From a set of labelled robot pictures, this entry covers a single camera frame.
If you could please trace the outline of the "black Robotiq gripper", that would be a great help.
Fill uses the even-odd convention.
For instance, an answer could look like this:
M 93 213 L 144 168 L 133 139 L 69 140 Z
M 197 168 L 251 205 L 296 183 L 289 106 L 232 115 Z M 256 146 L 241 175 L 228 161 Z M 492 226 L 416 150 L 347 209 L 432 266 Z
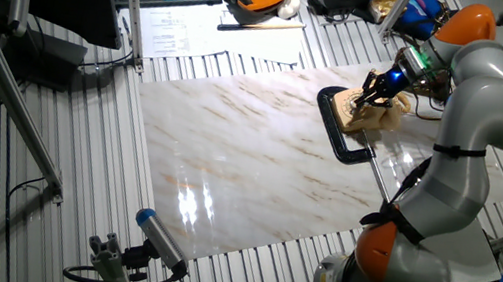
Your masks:
M 408 87 L 409 79 L 400 66 L 394 65 L 385 73 L 377 74 L 375 69 L 369 71 L 364 80 L 359 96 L 353 101 L 353 108 L 363 106 L 392 106 L 391 99 Z

